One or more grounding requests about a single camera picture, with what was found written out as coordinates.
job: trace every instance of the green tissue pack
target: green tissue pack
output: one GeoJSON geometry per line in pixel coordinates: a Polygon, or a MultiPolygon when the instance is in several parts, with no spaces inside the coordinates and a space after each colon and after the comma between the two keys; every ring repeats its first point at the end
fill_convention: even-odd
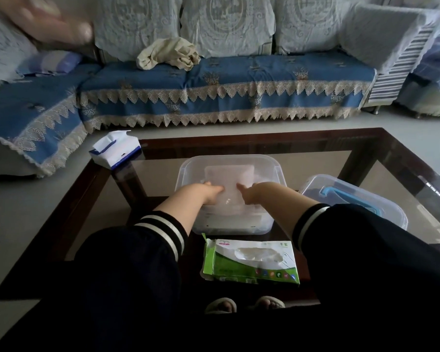
{"type": "Polygon", "coordinates": [[[206,280],[251,284],[258,284],[261,280],[300,283],[290,241],[256,242],[205,238],[205,242],[201,275],[206,280]]]}

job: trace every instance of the plastic storage box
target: plastic storage box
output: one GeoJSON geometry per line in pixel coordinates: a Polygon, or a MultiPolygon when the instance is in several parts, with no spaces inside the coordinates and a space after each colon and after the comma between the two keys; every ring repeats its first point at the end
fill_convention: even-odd
{"type": "Polygon", "coordinates": [[[407,230],[404,211],[392,201],[346,183],[333,176],[317,175],[308,179],[300,192],[324,204],[358,204],[407,230]]]}
{"type": "Polygon", "coordinates": [[[176,190],[184,185],[210,181],[223,185],[217,205],[203,206],[192,230],[206,235],[263,235],[273,218],[260,205],[245,205],[236,183],[276,182],[286,185],[282,168],[261,154],[199,156],[186,160],[179,170],[176,190]]]}

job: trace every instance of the white tissue pack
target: white tissue pack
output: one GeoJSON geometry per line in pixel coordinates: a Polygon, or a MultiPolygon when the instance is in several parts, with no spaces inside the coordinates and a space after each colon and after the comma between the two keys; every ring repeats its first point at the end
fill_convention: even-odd
{"type": "Polygon", "coordinates": [[[97,141],[89,151],[96,164],[115,169],[141,149],[137,137],[127,135],[129,130],[113,131],[97,141]]]}
{"type": "Polygon", "coordinates": [[[206,280],[300,283],[290,241],[211,240],[203,236],[206,243],[201,275],[206,280]]]}

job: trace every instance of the sleeve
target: sleeve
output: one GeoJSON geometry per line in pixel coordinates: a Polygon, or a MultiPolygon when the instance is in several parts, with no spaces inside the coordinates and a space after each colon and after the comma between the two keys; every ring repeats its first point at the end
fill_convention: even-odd
{"type": "Polygon", "coordinates": [[[44,349],[52,341],[69,349],[131,350],[165,329],[175,313],[181,290],[176,261],[186,241],[182,225],[163,212],[94,233],[78,250],[71,278],[8,331],[0,351],[44,349]]]}
{"type": "Polygon", "coordinates": [[[293,242],[323,305],[440,307],[440,252],[363,207],[316,205],[293,242]]]}

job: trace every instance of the white tile floor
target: white tile floor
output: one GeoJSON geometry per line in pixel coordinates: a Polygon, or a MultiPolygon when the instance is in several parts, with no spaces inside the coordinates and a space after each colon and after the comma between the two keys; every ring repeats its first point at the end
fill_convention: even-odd
{"type": "MultiPolygon", "coordinates": [[[[440,174],[440,119],[416,120],[392,109],[382,110],[378,116],[363,113],[339,121],[319,119],[137,128],[132,134],[139,138],[170,138],[368,127],[385,128],[440,174]]],[[[70,157],[66,168],[50,178],[0,183],[0,283],[88,163],[88,149],[103,134],[98,132],[89,136],[70,157]]],[[[0,302],[0,337],[34,304],[33,301],[0,302]]]]}

